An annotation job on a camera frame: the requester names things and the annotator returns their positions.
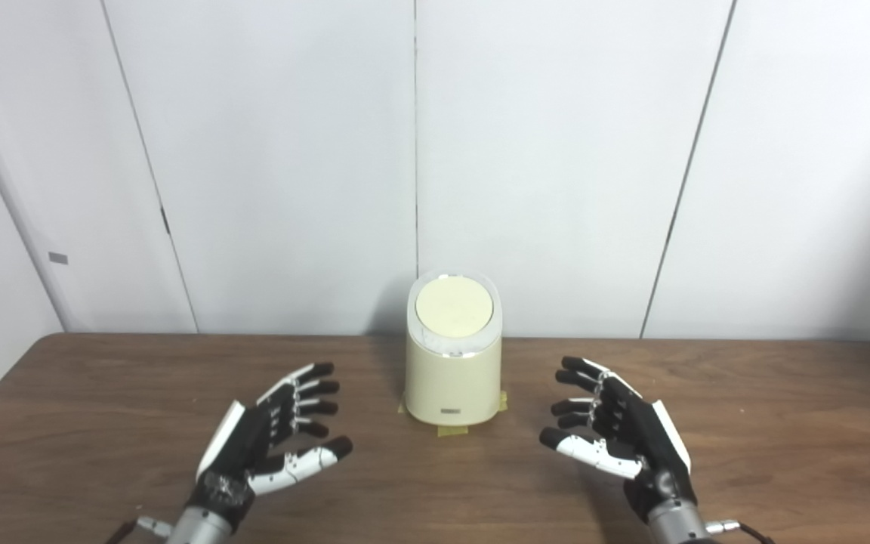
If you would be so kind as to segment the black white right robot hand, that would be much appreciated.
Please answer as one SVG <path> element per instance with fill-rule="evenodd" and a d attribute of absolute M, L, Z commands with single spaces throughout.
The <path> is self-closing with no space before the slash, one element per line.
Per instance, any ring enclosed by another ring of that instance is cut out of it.
<path fill-rule="evenodd" d="M 565 356 L 555 379 L 589 398 L 554 403 L 556 427 L 546 427 L 545 447 L 624 479 L 631 510 L 644 523 L 663 504 L 697 506 L 690 452 L 663 402 L 649 402 L 617 372 L 578 356 Z"/>

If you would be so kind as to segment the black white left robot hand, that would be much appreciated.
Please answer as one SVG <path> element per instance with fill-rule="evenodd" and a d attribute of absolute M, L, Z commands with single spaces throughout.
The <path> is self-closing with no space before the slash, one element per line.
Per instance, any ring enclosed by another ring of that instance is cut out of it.
<path fill-rule="evenodd" d="M 346 436 L 329 440 L 314 416 L 333 416 L 341 386 L 332 362 L 283 376 L 251 406 L 233 400 L 198 462 L 196 482 L 169 543 L 224 543 L 259 496 L 334 467 L 353 451 Z"/>

